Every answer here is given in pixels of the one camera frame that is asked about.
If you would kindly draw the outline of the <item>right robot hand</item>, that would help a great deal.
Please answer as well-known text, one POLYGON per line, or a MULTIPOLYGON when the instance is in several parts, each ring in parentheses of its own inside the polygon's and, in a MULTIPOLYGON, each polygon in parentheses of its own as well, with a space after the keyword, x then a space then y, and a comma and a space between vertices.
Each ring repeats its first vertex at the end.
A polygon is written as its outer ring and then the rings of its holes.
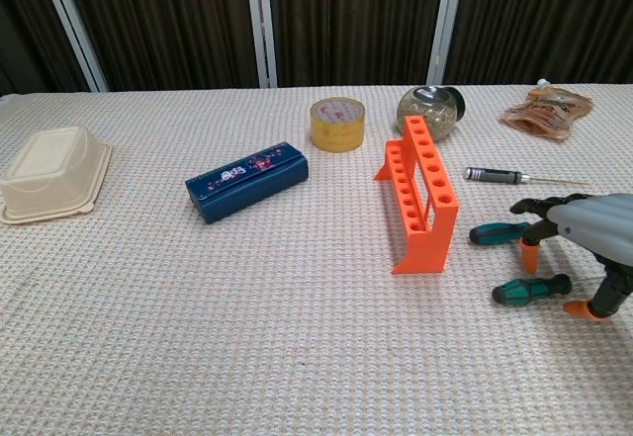
POLYGON ((522 265, 533 274, 538 268, 539 244, 560 235, 591 252, 604 266, 605 278, 588 301, 565 303, 568 314, 604 321, 618 312, 632 294, 632 196, 572 194, 544 200, 522 199, 510 211, 536 214, 541 219, 523 231, 522 265))

